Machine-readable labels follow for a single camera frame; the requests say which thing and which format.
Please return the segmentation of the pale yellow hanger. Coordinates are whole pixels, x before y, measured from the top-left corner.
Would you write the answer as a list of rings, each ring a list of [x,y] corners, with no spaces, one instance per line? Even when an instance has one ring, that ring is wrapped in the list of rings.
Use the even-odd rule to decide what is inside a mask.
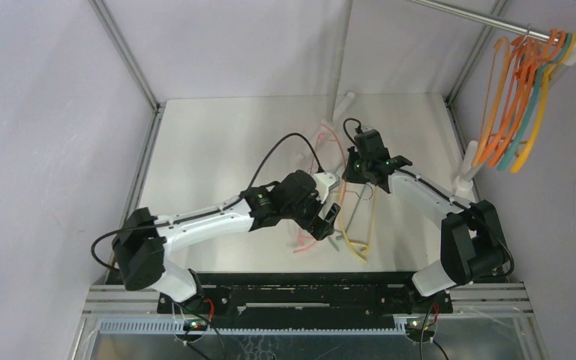
[[[364,198],[361,192],[354,192],[354,194],[358,197],[358,203],[353,208],[354,210],[358,209],[360,202],[371,202],[370,207],[370,218],[369,218],[369,227],[367,230],[367,239],[365,241],[359,240],[352,240],[348,235],[348,230],[350,229],[350,220],[346,223],[344,221],[343,216],[343,209],[340,210],[337,216],[337,223],[341,233],[341,238],[343,239],[344,243],[346,244],[347,248],[349,249],[350,253],[360,259],[363,263],[368,263],[368,255],[371,252],[372,248],[372,240],[374,237],[374,229],[376,223],[376,204],[377,204],[377,193],[374,190],[374,187],[370,184],[364,184],[362,191],[370,190],[370,197]]]

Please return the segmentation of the yellow-orange plastic hanger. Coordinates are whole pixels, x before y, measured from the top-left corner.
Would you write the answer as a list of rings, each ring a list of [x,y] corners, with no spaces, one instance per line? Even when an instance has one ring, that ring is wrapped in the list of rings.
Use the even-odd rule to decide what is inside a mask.
[[[520,128],[514,136],[514,142],[509,146],[505,155],[513,152],[516,157],[510,172],[517,173],[527,161],[539,135],[539,129],[545,115],[548,101],[548,91],[550,88],[550,76],[555,68],[565,61],[573,49],[576,41],[576,34],[560,32],[564,35],[564,44],[555,56],[550,56],[547,61],[542,60],[535,73],[533,80],[534,90],[529,99],[526,114],[520,121]]]

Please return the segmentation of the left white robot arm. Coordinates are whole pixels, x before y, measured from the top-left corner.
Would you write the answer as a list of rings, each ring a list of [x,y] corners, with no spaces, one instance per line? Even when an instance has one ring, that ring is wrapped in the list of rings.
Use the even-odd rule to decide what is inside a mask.
[[[250,233],[293,221],[317,241],[330,236],[341,207],[329,202],[341,183],[332,172],[296,170],[282,181],[249,187],[238,196],[187,214],[154,215],[138,208],[115,231],[112,251],[127,291],[153,289],[169,296],[188,313],[205,301],[190,268],[170,257],[191,245],[236,233]]]

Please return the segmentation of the pink hanger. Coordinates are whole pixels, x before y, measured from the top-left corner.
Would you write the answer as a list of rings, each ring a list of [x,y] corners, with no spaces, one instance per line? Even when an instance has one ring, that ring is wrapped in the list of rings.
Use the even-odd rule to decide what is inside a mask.
[[[310,138],[310,142],[321,160],[323,168],[340,175],[347,160],[343,144],[335,130],[328,125],[321,124],[319,130]],[[318,169],[317,162],[309,151],[299,154],[296,160],[306,173],[314,174]],[[315,240],[297,226],[296,245],[292,253],[303,254],[312,251],[318,244],[322,243],[323,241]]]

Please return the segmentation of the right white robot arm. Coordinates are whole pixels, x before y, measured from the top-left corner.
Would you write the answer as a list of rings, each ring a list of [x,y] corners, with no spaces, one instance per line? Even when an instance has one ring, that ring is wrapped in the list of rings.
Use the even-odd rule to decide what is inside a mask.
[[[448,194],[416,173],[404,156],[392,157],[377,130],[360,130],[353,137],[343,180],[371,184],[405,200],[439,229],[438,260],[415,272],[412,286],[403,291],[411,311],[424,311],[439,292],[493,278],[504,265],[515,266],[493,204]]]

